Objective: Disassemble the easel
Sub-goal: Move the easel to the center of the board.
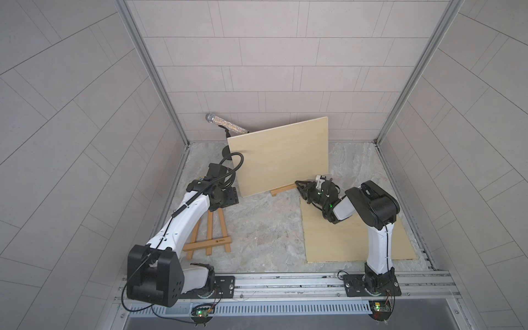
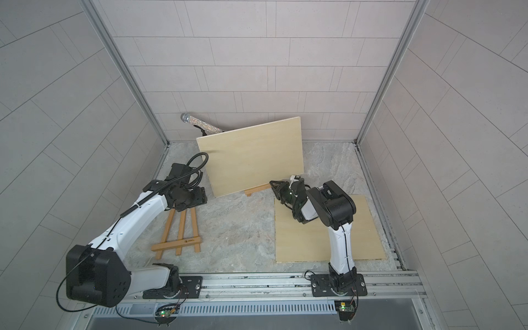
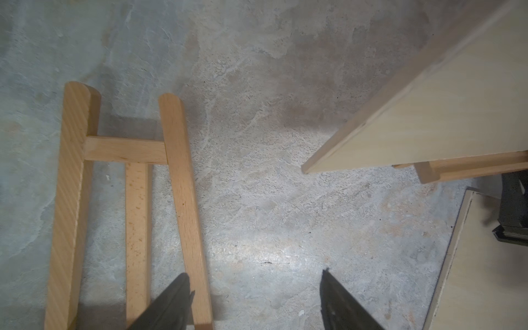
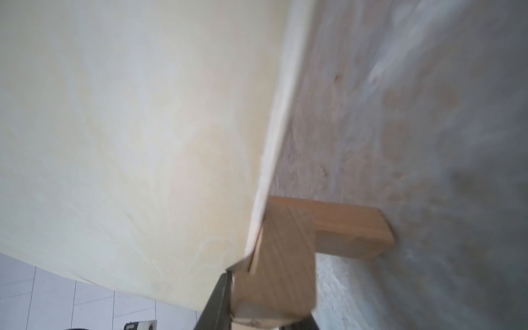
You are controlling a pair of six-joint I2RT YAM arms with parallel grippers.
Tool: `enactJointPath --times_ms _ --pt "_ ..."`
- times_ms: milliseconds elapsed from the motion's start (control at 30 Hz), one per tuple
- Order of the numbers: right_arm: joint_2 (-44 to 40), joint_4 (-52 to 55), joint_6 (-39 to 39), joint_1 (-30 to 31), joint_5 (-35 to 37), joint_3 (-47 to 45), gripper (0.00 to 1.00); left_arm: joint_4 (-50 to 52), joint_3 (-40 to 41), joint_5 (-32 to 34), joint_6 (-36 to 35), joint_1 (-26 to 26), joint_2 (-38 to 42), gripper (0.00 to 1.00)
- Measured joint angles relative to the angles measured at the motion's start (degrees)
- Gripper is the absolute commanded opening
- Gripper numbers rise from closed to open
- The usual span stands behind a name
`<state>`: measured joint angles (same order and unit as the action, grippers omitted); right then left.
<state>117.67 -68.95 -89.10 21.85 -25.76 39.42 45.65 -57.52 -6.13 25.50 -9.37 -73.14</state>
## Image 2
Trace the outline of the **plywood board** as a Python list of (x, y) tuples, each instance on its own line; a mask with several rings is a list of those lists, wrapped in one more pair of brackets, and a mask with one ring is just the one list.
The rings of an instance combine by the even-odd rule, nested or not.
[[(351, 229), (351, 251), (354, 261), (381, 261), (386, 259), (385, 249), (375, 227), (364, 195), (352, 195), (357, 213)], [(276, 262), (330, 261), (329, 229), (315, 219), (301, 224), (292, 212), (278, 200), (274, 202), (276, 228)]]
[(213, 195), (222, 197), (304, 173), (299, 117), (198, 137)]

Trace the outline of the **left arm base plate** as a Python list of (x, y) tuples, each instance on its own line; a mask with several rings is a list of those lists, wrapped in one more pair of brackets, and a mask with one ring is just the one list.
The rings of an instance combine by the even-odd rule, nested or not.
[(203, 279), (202, 276), (181, 276), (178, 283), (173, 285), (173, 283), (169, 282), (163, 288), (144, 291), (142, 297), (144, 299), (158, 300), (199, 298)]

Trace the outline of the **wooden easel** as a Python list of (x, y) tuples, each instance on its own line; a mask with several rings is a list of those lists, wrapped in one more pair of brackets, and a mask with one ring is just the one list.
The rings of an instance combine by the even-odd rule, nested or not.
[[(188, 214), (190, 215), (192, 228), (190, 235), (186, 235), (185, 233)], [(176, 215), (179, 215), (180, 220), (177, 231), (174, 231), (173, 223)], [(190, 208), (180, 213), (171, 209), (166, 219), (161, 240), (159, 243), (153, 245), (151, 250), (155, 252), (155, 260), (159, 261), (167, 250), (173, 250), (176, 256), (180, 256), (184, 247), (192, 246), (194, 252), (200, 253), (202, 251), (201, 244), (202, 237), (199, 234), (196, 209)]]
[(261, 185), (261, 186), (258, 186), (258, 187), (247, 189), (247, 190), (244, 191), (244, 193), (245, 193), (245, 195), (247, 197), (249, 197), (249, 196), (253, 195), (254, 193), (261, 192), (261, 191), (267, 190), (269, 188), (271, 188), (270, 184), (264, 184), (264, 185)]

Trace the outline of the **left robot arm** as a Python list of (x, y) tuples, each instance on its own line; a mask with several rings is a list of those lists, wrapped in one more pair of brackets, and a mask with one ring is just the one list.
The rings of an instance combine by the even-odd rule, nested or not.
[(156, 263), (129, 270), (126, 254), (148, 225), (166, 210), (181, 212), (206, 204), (202, 165), (174, 163), (165, 180), (152, 180), (139, 198), (103, 234), (86, 246), (76, 245), (65, 258), (62, 284), (67, 298), (104, 307), (115, 307), (128, 295), (174, 298), (182, 291), (177, 266)]

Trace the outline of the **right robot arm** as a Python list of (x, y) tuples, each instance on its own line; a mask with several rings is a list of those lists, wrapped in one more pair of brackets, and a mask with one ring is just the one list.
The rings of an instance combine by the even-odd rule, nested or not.
[(353, 199), (334, 181), (310, 187), (299, 175), (289, 180), (272, 180), (270, 187), (277, 200), (290, 209), (301, 224), (319, 219), (329, 230), (331, 259), (329, 284), (337, 294), (352, 292), (359, 296), (358, 273), (351, 252), (351, 227), (357, 212)]

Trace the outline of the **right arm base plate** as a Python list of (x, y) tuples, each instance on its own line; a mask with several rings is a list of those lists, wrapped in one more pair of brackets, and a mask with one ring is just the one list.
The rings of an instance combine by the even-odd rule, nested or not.
[(309, 280), (314, 297), (363, 297), (368, 295), (362, 274), (356, 274), (354, 279), (345, 279), (344, 283), (338, 283), (338, 280), (332, 279), (329, 274), (312, 274)]

